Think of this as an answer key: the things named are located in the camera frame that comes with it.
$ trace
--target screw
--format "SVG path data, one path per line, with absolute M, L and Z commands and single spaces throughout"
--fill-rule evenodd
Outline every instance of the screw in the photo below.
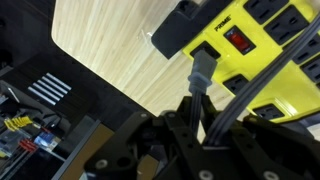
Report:
M 174 117 L 176 117 L 176 115 L 175 115 L 174 113 L 169 113 L 168 116 L 169 116 L 169 118 L 174 118 Z
M 96 163 L 96 169 L 103 169 L 107 167 L 107 165 L 108 165 L 108 161 L 105 159 L 101 159 Z
M 140 116 L 141 116 L 142 118 L 146 118 L 148 115 L 145 114 L 145 113 L 142 113 Z
M 266 180 L 280 180 L 280 177 L 278 176 L 278 174 L 276 174 L 275 172 L 273 171 L 265 171 L 263 173 L 263 177 L 266 179 Z
M 208 170 L 201 170 L 199 177 L 201 180 L 213 180 L 213 174 Z

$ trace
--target gray cable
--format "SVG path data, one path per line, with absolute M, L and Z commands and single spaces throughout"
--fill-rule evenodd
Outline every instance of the gray cable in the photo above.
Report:
M 208 130 L 204 145 L 218 145 L 220 143 L 224 134 L 253 98 L 318 33 L 319 29 L 320 15 L 318 14 L 304 32 L 252 81 L 243 87 L 224 111 L 219 114 Z
M 191 129 L 192 132 L 197 136 L 198 128 L 199 128 L 199 121 L 201 115 L 201 97 L 202 93 L 194 92 L 192 93 L 192 100 L 191 100 L 191 112 L 190 112 L 190 121 L 191 121 Z
M 201 115 L 201 97 L 206 94 L 207 88 L 212 84 L 211 78 L 217 65 L 215 59 L 204 49 L 194 55 L 189 91 L 192 93 L 190 126 L 192 132 L 197 136 Z

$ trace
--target power switch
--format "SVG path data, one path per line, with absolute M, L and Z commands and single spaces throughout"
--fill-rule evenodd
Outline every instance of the power switch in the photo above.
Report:
M 224 34 L 231 44 L 237 48 L 241 54 L 245 55 L 256 46 L 240 31 L 237 26 L 233 26 L 227 33 Z

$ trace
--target yellow power strip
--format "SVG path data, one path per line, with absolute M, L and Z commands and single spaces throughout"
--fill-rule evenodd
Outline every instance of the yellow power strip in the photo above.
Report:
M 316 14 L 306 0 L 236 0 L 183 52 L 193 59 L 193 53 L 204 48 L 215 56 L 213 79 L 236 95 Z M 320 111 L 319 39 L 317 35 L 310 41 L 258 94 L 247 107 L 251 113 L 282 123 Z

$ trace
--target wood grain surface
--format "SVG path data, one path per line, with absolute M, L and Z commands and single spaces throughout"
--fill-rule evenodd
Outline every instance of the wood grain surface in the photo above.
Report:
M 55 43 L 134 101 L 158 115 L 176 109 L 188 92 L 192 61 L 180 52 L 169 61 L 151 36 L 178 0 L 57 0 Z M 231 100 L 216 84 L 211 100 Z

